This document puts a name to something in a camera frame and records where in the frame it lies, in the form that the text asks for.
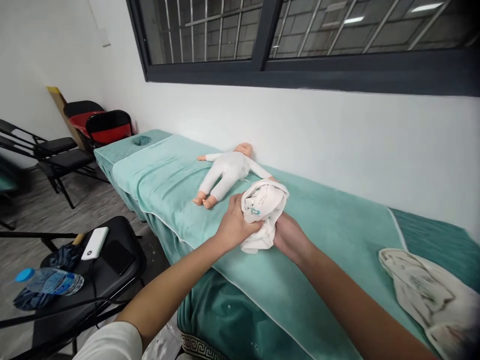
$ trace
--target baby doll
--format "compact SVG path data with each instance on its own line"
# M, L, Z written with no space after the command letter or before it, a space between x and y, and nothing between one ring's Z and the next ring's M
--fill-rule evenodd
M197 160L213 162L213 165L201 183L198 195L193 202L198 206L203 204L206 209L210 209L224 198L238 180L246 177L250 170L262 179L275 180L250 158L252 152L252 145L244 142L237 145L233 151L199 156Z

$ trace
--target person's left hand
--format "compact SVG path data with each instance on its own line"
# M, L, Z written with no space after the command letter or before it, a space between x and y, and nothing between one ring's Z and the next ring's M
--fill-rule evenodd
M233 250L250 235L259 231L264 224L262 220L252 223L246 222L242 212L241 201L242 194L230 197L228 209L221 219L216 234L213 236L220 246L225 246L224 249L227 252Z

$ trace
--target bottle cap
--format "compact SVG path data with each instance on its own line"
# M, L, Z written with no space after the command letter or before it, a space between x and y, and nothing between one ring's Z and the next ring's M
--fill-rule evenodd
M16 276L15 281L17 283L22 283L27 280L30 280L32 276L35 274L35 270L32 269L31 267L28 267L22 271Z

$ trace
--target red chair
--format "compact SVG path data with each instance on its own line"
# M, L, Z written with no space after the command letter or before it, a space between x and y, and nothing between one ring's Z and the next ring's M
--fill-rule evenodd
M134 135L132 119L123 110L98 112L88 118L86 132L95 147L101 147Z
M63 113L70 120L70 123L85 144L86 149L90 152L93 151L92 141L85 129L85 124L90 116L104 111L103 107L89 100L69 102L63 107Z

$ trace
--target doll head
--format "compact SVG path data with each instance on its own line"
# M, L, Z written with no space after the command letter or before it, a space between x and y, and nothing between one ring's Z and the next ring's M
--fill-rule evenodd
M238 151L245 155L246 157L252 157L252 153L254 152L254 148L248 142L242 142L241 144L237 145L233 151Z

